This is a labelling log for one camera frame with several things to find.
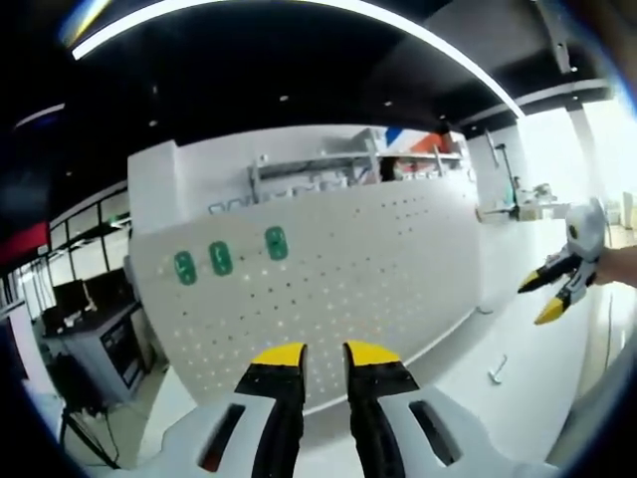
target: white pegboard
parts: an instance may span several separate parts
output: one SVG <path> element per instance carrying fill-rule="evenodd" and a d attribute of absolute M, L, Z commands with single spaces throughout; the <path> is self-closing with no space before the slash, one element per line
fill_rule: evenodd
<path fill-rule="evenodd" d="M 133 237 L 143 305 L 181 381 L 198 403 L 233 389 L 252 358 L 287 342 L 309 345 L 306 409 L 345 394 L 341 344 L 417 354 L 477 306 L 476 193 L 466 174 L 354 187 L 273 201 Z M 285 231 L 273 261 L 264 233 Z M 234 270 L 213 272 L 208 247 L 227 243 Z M 198 280 L 182 285 L 187 250 Z"/>

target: led light strip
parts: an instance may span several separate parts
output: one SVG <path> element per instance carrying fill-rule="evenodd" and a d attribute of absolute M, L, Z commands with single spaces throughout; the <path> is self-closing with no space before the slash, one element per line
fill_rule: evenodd
<path fill-rule="evenodd" d="M 147 7 L 144 7 L 136 12 L 126 15 L 125 17 L 117 20 L 114 23 L 104 27 L 91 37 L 87 38 L 83 43 L 76 47 L 72 54 L 76 60 L 87 55 L 92 50 L 97 48 L 102 43 L 110 40 L 111 38 L 119 35 L 120 33 L 129 30 L 136 25 L 146 22 L 150 19 L 160 17 L 176 10 L 181 10 L 196 5 L 204 5 L 207 3 L 218 3 L 238 0 L 163 0 L 158 3 L 154 3 Z M 362 2 L 360 0 L 291 0 L 297 3 L 311 3 L 316 5 L 324 5 L 327 7 L 339 8 L 341 10 L 347 10 L 349 12 L 364 15 L 365 17 L 373 18 L 387 25 L 391 25 L 405 33 L 413 35 L 414 37 L 422 40 L 433 48 L 447 55 L 449 58 L 463 66 L 469 72 L 471 72 L 478 80 L 484 83 L 487 88 L 493 91 L 505 105 L 507 105 L 512 112 L 518 118 L 524 118 L 525 114 L 516 104 L 513 98 L 511 98 L 507 92 L 493 79 L 487 72 L 480 68 L 476 63 L 470 60 L 460 50 L 451 46 L 440 37 L 437 37 L 433 33 L 424 29 L 420 25 L 415 24 L 407 20 L 400 15 L 389 12 L 383 8 L 371 5 L 369 3 Z"/>
<path fill-rule="evenodd" d="M 55 105 L 53 107 L 48 107 L 45 110 L 41 110 L 39 112 L 33 113 L 32 115 L 28 115 L 26 118 L 22 118 L 18 122 L 16 122 L 16 125 L 13 126 L 13 128 L 17 129 L 20 126 L 25 125 L 27 122 L 31 122 L 31 121 L 36 120 L 38 118 L 44 117 L 46 115 L 50 115 L 51 113 L 59 112 L 59 111 L 64 109 L 64 106 L 65 106 L 65 104 L 61 103 L 61 104 Z"/>

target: green pegboard hook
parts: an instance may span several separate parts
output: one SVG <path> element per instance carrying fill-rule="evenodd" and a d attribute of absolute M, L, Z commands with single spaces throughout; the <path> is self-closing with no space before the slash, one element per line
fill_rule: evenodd
<path fill-rule="evenodd" d="M 230 257 L 230 249 L 228 244 L 223 241 L 217 241 L 210 244 L 208 248 L 210 253 L 210 261 L 212 262 L 212 269 L 218 276 L 227 276 L 232 274 L 232 258 Z"/>
<path fill-rule="evenodd" d="M 273 261 L 283 261 L 288 257 L 288 241 L 281 226 L 273 226 L 266 230 L 266 247 Z"/>
<path fill-rule="evenodd" d="M 188 251 L 179 251 L 174 255 L 173 263 L 179 282 L 184 286 L 192 286 L 197 282 L 195 262 Z"/>

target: computer monitor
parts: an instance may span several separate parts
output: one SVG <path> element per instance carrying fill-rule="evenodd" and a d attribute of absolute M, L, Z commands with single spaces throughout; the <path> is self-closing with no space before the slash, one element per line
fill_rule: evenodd
<path fill-rule="evenodd" d="M 115 269 L 87 279 L 86 286 L 89 297 L 98 310 L 134 300 L 132 286 L 126 279 L 123 269 Z"/>
<path fill-rule="evenodd" d="M 84 281 L 73 281 L 53 288 L 58 311 L 63 318 L 83 312 L 89 306 Z"/>

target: ceiling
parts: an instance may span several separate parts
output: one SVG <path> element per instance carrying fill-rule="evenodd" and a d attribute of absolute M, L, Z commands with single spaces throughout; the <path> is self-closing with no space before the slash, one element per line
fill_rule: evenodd
<path fill-rule="evenodd" d="M 81 40 L 149 3 L 111 2 Z M 572 38 L 568 50 L 578 70 L 560 72 L 531 0 L 370 3 L 425 25 L 514 97 L 597 76 Z M 0 87 L 7 106 L 0 112 L 0 184 L 8 171 L 14 178 L 23 171 L 17 176 L 25 190 L 42 188 L 48 178 L 49 217 L 124 179 L 132 152 L 166 139 L 187 143 L 304 123 L 432 130 L 448 126 L 441 115 L 453 127 L 501 102 L 433 48 L 330 7 L 282 0 L 192 7 L 137 26 L 75 61 L 59 37 L 79 2 L 10 4 L 11 41 L 0 47 L 11 72 Z M 14 129 L 58 104 L 64 109 Z M 29 182 L 35 170 L 38 181 Z M 0 207 L 7 214 L 15 211 Z"/>

